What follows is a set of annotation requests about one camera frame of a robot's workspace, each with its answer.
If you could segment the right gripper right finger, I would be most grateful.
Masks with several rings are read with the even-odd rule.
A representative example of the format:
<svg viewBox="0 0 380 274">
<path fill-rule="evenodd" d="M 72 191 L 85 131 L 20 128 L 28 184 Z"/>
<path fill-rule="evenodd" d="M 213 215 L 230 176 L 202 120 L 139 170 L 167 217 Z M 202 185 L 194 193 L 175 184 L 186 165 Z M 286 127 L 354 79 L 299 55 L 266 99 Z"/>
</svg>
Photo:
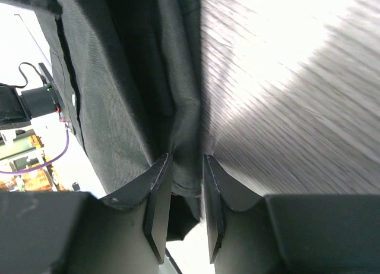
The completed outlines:
<svg viewBox="0 0 380 274">
<path fill-rule="evenodd" d="M 210 155 L 202 173 L 217 273 L 379 272 L 379 196 L 260 196 Z"/>
</svg>

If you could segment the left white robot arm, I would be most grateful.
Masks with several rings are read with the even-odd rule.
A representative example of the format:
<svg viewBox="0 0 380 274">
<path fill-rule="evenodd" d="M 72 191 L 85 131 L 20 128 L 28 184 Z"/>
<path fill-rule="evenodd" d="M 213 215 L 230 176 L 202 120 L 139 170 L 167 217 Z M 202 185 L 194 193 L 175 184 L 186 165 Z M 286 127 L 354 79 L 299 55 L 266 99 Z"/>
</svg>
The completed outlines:
<svg viewBox="0 0 380 274">
<path fill-rule="evenodd" d="M 19 95 L 15 88 L 1 87 L 1 130 L 26 127 L 33 118 L 54 113 L 59 108 L 52 88 L 43 86 Z"/>
</svg>

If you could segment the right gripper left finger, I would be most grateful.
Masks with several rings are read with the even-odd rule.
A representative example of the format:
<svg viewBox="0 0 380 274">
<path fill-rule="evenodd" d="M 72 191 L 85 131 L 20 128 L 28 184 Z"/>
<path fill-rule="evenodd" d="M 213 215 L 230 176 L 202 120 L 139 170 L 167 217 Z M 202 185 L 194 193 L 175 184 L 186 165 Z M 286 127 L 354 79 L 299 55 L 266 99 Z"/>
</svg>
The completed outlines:
<svg viewBox="0 0 380 274">
<path fill-rule="evenodd" d="M 165 257 L 172 155 L 108 196 L 1 193 L 2 273 L 157 273 Z"/>
</svg>

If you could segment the black long sleeve shirt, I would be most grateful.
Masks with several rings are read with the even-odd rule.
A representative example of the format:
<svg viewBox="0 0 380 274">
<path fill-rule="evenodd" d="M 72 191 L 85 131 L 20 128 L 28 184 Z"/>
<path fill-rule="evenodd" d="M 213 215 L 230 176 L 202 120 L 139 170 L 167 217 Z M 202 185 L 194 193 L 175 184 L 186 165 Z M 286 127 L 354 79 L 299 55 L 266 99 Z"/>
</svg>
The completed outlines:
<svg viewBox="0 0 380 274">
<path fill-rule="evenodd" d="M 62 119 L 106 192 L 172 155 L 168 241 L 199 222 L 200 0 L 1 0 L 36 13 Z"/>
</svg>

